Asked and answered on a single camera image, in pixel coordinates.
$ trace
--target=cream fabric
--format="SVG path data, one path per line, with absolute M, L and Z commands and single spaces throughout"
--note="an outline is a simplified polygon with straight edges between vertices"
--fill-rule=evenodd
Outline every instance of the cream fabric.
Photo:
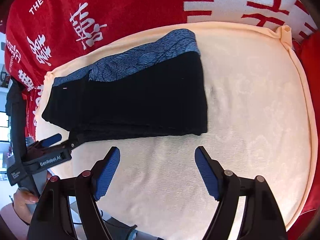
M 37 139 L 57 132 L 68 138 L 68 132 L 41 118 L 55 77 L 178 28 L 193 31 L 201 51 L 208 133 L 86 143 L 72 152 L 72 161 L 52 170 L 61 178 L 77 176 L 117 146 L 121 161 L 99 208 L 166 240 L 202 239 L 218 205 L 208 195 L 194 161 L 196 147 L 203 145 L 238 176 L 264 176 L 290 228 L 312 184 L 318 141 L 307 79 L 291 50 L 288 26 L 276 32 L 222 22 L 165 26 L 79 57 L 45 76 L 36 113 Z M 229 239 L 237 237 L 243 209 L 241 198 Z

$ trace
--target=red blanket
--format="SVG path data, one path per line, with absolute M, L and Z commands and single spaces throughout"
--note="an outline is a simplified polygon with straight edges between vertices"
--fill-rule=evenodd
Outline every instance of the red blanket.
M 288 24 L 299 42 L 316 30 L 299 0 L 15 0 L 6 26 L 5 65 L 29 91 L 28 133 L 35 137 L 34 112 L 47 71 L 136 32 L 200 21 L 273 30 Z

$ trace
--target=folded black pants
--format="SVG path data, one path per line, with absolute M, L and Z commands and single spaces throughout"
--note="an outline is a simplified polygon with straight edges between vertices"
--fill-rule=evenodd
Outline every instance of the folded black pants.
M 87 75 L 52 87 L 42 117 L 84 141 L 205 133 L 199 54 L 186 52 L 113 82 Z

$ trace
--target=white chinese characters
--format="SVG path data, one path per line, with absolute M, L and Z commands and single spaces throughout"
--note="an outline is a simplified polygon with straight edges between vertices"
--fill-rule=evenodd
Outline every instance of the white chinese characters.
M 42 34 L 42 36 L 38 35 L 35 42 L 33 42 L 28 36 L 27 40 L 30 43 L 30 48 L 33 52 L 33 54 L 36 55 L 36 59 L 39 61 L 39 63 L 44 64 L 47 63 L 48 66 L 51 66 L 51 63 L 49 63 L 49 58 L 51 58 L 51 50 L 49 46 L 45 46 L 45 36 Z
M 38 96 L 36 98 L 36 109 L 34 111 L 32 111 L 32 113 L 34 114 L 34 118 L 33 118 L 33 125 L 36 126 L 37 125 L 37 121 L 36 121 L 36 111 L 39 107 L 39 104 L 40 104 L 40 99 L 41 99 L 41 95 L 42 95 L 42 92 L 43 92 L 43 88 L 44 88 L 44 85 L 40 85 L 40 86 L 37 86 L 37 90 L 40 90 L 38 91 Z
M 18 63 L 20 63 L 21 54 L 18 51 L 18 49 L 16 48 L 16 45 L 12 45 L 10 43 L 10 41 L 8 41 L 7 39 L 5 40 L 5 43 L 7 45 L 7 48 L 9 49 L 10 53 L 12 54 L 11 58 L 15 59 Z
M 21 69 L 18 71 L 18 73 L 19 79 L 28 87 L 28 92 L 35 88 L 31 78 L 29 78 L 26 73 L 24 73 Z
M 101 41 L 103 39 L 102 32 L 100 31 L 100 28 L 107 27 L 106 24 L 99 25 L 94 24 L 95 20 L 92 18 L 87 18 L 89 15 L 88 12 L 82 12 L 86 7 L 88 6 L 88 3 L 85 2 L 81 5 L 79 4 L 79 9 L 73 14 L 70 14 L 70 22 L 72 22 L 73 29 L 76 31 L 76 34 L 79 36 L 79 39 L 76 41 L 81 41 L 83 45 L 83 49 L 87 49 L 88 45 L 89 47 L 92 47 L 96 41 Z M 87 31 L 89 27 L 91 27 L 94 24 L 92 32 Z

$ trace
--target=metal pin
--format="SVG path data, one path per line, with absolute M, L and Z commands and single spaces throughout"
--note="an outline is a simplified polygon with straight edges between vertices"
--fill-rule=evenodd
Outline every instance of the metal pin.
M 59 179 L 58 176 L 52 176 L 52 177 L 50 178 L 50 181 L 51 181 L 51 182 L 56 182 L 58 179 Z
M 90 175 L 91 175 L 91 171 L 89 171 L 89 170 L 86 170 L 86 171 L 82 172 L 82 176 L 84 176 L 84 177 L 88 177 Z
M 264 182 L 264 177 L 262 177 L 262 176 L 257 176 L 257 181 L 259 181 L 259 182 Z
M 228 177 L 230 177 L 230 176 L 233 175 L 233 172 L 232 172 L 232 171 L 229 171 L 229 170 L 225 170 L 225 171 L 224 171 L 224 174 L 226 174 Z

